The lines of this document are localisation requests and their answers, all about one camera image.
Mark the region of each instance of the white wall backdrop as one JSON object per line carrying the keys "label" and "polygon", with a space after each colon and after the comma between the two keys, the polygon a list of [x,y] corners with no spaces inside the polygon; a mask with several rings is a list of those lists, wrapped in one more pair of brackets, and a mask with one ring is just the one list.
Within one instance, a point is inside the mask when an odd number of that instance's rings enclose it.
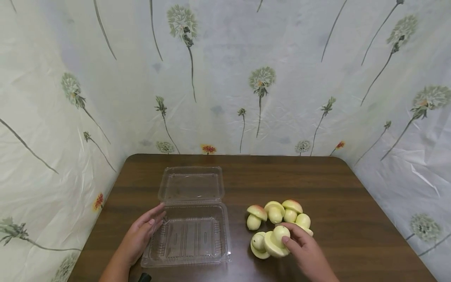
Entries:
{"label": "white wall backdrop", "polygon": [[0,278],[65,281],[128,155],[214,153],[344,159],[447,281],[450,12],[1,0]]}

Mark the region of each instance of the hand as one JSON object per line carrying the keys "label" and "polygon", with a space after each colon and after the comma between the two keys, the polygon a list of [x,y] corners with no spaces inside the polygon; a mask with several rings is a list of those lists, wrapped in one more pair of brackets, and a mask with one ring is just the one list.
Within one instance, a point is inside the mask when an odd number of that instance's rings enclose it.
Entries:
{"label": "hand", "polygon": [[143,254],[154,232],[163,224],[163,217],[166,215],[164,208],[164,204],[161,203],[138,218],[125,234],[115,257],[129,267],[134,265]]}
{"label": "hand", "polygon": [[307,278],[312,282],[339,282],[313,237],[293,223],[284,222],[281,225],[291,233],[291,238],[284,236],[282,242]]}

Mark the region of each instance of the toy fruit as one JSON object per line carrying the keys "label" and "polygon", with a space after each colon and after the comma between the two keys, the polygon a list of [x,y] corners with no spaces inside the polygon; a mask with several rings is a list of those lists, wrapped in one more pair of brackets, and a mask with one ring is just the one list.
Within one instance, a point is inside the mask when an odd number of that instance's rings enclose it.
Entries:
{"label": "toy fruit", "polygon": [[250,206],[247,211],[250,213],[247,220],[249,230],[257,230],[260,227],[262,220],[268,220],[265,209],[259,205]]}
{"label": "toy fruit", "polygon": [[295,222],[298,214],[303,212],[301,205],[294,200],[286,200],[282,203],[282,206],[285,208],[285,215],[283,216],[285,222]]}
{"label": "toy fruit", "polygon": [[269,254],[265,249],[265,232],[258,232],[251,239],[251,251],[259,259],[269,258]]}
{"label": "toy fruit", "polygon": [[269,220],[274,224],[281,223],[285,215],[284,207],[276,201],[268,202],[265,206],[265,211],[268,213]]}
{"label": "toy fruit", "polygon": [[304,229],[309,229],[311,222],[310,217],[305,213],[301,213],[296,218],[296,224]]}
{"label": "toy fruit", "polygon": [[265,249],[275,258],[282,258],[290,253],[282,243],[283,236],[290,237],[290,231],[282,225],[276,226],[273,231],[268,231],[265,234]]}

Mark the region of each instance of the forearm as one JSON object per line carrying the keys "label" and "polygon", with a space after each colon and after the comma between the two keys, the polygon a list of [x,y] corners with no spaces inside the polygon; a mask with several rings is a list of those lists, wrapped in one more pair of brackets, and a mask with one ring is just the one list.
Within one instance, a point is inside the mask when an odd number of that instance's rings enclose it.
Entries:
{"label": "forearm", "polygon": [[103,271],[99,282],[128,282],[129,272],[130,266],[124,258],[115,253]]}

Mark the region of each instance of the left hand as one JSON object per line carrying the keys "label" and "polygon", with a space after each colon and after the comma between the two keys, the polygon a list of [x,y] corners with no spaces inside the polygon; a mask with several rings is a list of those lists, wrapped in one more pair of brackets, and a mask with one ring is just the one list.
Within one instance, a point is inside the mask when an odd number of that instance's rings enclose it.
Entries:
{"label": "left hand", "polygon": [[166,215],[164,208],[161,203],[132,224],[115,253],[117,259],[124,261],[129,267],[138,261],[154,232],[163,224],[163,217]]}

